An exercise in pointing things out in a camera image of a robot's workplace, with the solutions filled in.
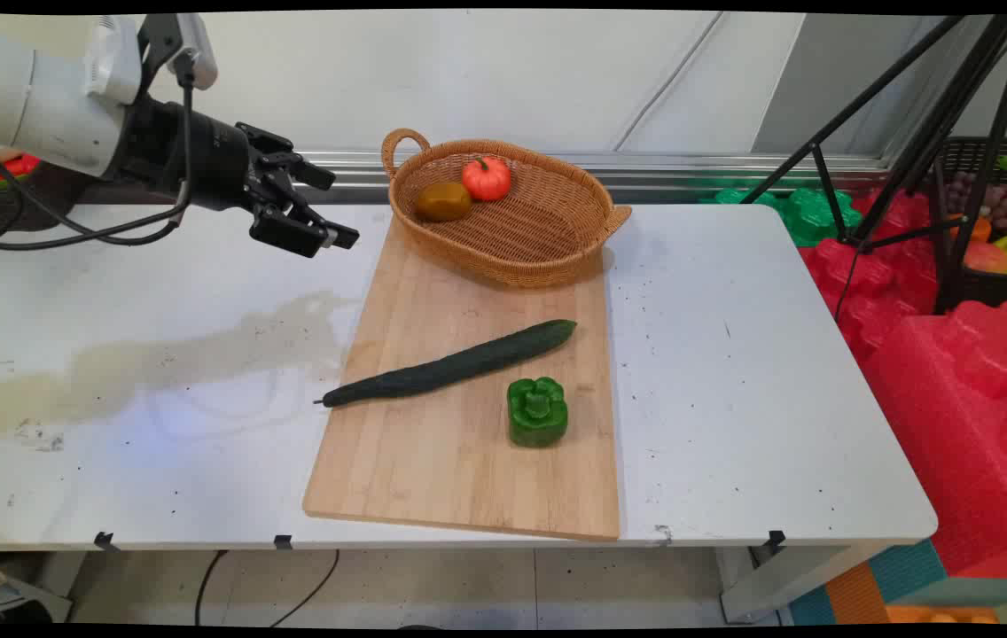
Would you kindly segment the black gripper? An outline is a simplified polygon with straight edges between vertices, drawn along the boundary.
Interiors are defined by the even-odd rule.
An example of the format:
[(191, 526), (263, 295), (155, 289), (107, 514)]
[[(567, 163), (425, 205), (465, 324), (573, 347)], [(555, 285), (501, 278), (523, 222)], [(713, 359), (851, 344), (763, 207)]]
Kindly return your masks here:
[(328, 191), (337, 178), (297, 153), (288, 138), (247, 122), (229, 125), (151, 97), (124, 110), (118, 182), (176, 198), (183, 179), (191, 178), (193, 205), (253, 213), (252, 240), (305, 258), (331, 247), (353, 249), (358, 231), (326, 221), (289, 182), (266, 182), (268, 195), (254, 206), (245, 190), (252, 163), (260, 171), (282, 170), (320, 191)]

